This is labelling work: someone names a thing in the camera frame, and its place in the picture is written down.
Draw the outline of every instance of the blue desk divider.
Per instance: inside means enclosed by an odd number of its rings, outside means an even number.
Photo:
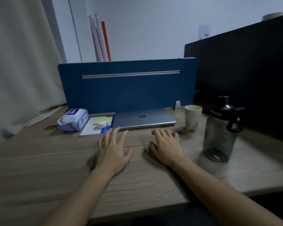
[[[58,70],[69,109],[134,111],[193,104],[197,59],[59,64]]]

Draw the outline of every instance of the curtain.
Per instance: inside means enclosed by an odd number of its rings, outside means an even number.
[[[0,0],[0,142],[66,103],[41,0]]]

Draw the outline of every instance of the laptop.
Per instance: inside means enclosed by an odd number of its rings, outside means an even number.
[[[116,112],[112,128],[132,129],[175,124],[176,120],[164,108],[138,110],[131,112]]]

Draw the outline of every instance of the wooden desk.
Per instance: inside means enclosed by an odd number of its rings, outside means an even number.
[[[0,146],[0,225],[40,225],[83,182],[93,164],[101,135],[46,131],[66,110],[35,124]],[[252,196],[283,190],[283,142],[251,130],[237,139],[229,163],[215,163],[200,153],[206,117],[196,132],[184,129],[183,110],[170,110],[177,120],[184,153],[235,189]],[[102,194],[94,222],[183,207],[191,197],[176,176],[147,154],[153,128],[131,130],[125,150],[134,155]]]

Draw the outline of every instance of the forearm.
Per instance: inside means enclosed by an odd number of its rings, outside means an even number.
[[[79,189],[45,222],[43,226],[85,226],[96,202],[113,174],[95,168]]]
[[[209,174],[191,160],[171,168],[181,176],[210,213],[223,225],[283,225],[283,221],[244,194]]]

